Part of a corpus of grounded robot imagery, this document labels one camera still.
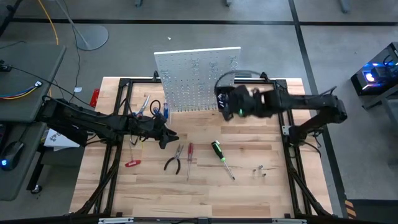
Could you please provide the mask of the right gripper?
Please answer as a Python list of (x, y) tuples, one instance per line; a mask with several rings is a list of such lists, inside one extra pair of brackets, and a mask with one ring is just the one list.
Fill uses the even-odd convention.
[(253, 89), (250, 93), (246, 85), (223, 87), (223, 94), (220, 95), (220, 107), (223, 109), (224, 120), (231, 120), (235, 114), (240, 118), (247, 116), (270, 118), (272, 112), (266, 108), (262, 97), (263, 94), (258, 89)]

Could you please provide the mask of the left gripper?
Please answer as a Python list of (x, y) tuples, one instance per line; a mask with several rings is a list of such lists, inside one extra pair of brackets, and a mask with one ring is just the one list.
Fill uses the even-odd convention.
[(175, 131), (167, 130), (166, 119), (163, 116), (150, 118), (142, 116), (131, 120), (130, 134), (144, 139), (155, 139), (159, 142), (159, 147), (165, 149), (167, 143), (178, 141), (179, 137)]

